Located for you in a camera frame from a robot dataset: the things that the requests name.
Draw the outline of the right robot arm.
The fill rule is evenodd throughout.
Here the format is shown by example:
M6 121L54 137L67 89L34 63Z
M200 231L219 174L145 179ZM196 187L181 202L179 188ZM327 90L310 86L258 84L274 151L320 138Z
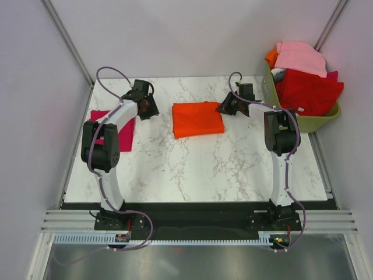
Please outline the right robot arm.
M295 112L256 100L251 83L237 82L236 86L237 90L229 91L216 111L230 116L239 111L263 121L265 146L273 165L273 187L264 222L276 230L300 230L299 214L291 194L293 159L301 142Z

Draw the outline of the orange t shirt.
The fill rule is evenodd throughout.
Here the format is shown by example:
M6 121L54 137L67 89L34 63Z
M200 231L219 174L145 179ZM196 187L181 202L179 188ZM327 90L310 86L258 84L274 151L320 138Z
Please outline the orange t shirt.
M219 105L220 103L211 101L174 103L172 118L175 139L223 133L223 120L216 111Z

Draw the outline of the magenta t shirt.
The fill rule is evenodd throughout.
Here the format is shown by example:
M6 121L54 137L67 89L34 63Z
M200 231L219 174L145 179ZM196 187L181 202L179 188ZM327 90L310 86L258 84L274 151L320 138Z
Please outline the magenta t shirt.
M109 110L91 110L90 111L90 121L97 121L98 119L104 117ZM132 150L133 136L135 132L135 120L131 119L119 132L119 151L120 152L130 152Z

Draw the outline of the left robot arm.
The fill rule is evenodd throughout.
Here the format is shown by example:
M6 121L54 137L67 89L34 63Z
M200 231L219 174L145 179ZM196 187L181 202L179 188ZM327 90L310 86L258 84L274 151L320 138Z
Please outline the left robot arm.
M116 171L120 159L119 132L137 116L148 120L159 114L153 95L150 82L136 79L111 111L83 125L80 157L97 180L101 209L110 212L107 221L114 229L123 229L128 223Z

